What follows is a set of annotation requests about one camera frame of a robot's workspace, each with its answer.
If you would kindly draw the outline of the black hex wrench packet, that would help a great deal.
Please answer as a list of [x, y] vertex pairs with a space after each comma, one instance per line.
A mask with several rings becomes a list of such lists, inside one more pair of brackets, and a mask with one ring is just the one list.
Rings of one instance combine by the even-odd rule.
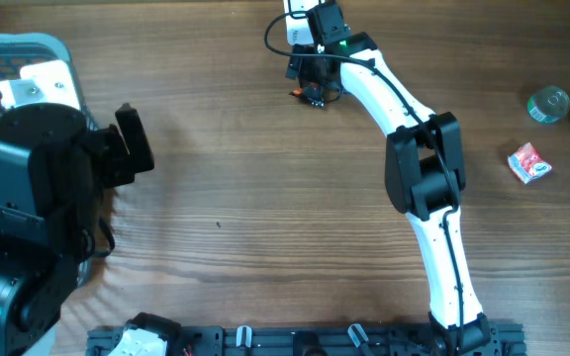
[[315, 108], [322, 108], [325, 105], [324, 88], [316, 83], [295, 89], [290, 95]]

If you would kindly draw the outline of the red snack packet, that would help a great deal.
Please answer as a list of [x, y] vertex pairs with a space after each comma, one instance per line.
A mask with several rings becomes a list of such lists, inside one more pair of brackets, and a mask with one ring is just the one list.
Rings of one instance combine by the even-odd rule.
[[530, 143], [521, 146], [508, 157], [512, 172], [524, 183], [539, 179], [552, 170], [552, 166], [543, 160]]

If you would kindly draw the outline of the silver tin can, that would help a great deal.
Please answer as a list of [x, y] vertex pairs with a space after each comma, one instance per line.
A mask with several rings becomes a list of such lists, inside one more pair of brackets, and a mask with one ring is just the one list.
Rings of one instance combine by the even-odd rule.
[[526, 105], [529, 115], [541, 124], [554, 124], [570, 111], [568, 94], [557, 86], [547, 86], [534, 93]]

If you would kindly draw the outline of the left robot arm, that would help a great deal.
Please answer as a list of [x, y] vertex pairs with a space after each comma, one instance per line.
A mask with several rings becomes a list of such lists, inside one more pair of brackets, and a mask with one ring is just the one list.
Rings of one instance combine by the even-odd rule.
[[92, 129], [64, 104], [30, 104], [0, 122], [0, 355], [29, 351], [59, 321], [80, 265], [98, 253], [107, 190], [154, 166], [138, 111]]

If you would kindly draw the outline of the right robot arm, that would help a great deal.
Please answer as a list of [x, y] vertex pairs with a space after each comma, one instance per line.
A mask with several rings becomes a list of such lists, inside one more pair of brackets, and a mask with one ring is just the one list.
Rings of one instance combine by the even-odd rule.
[[293, 96], [315, 106], [328, 94], [352, 95], [386, 139], [384, 184], [411, 224], [427, 271], [432, 351], [463, 355], [490, 341], [474, 293], [460, 231], [466, 186], [460, 126], [417, 100], [388, 67], [370, 36], [354, 33], [334, 1], [286, 1], [290, 50], [286, 75]]

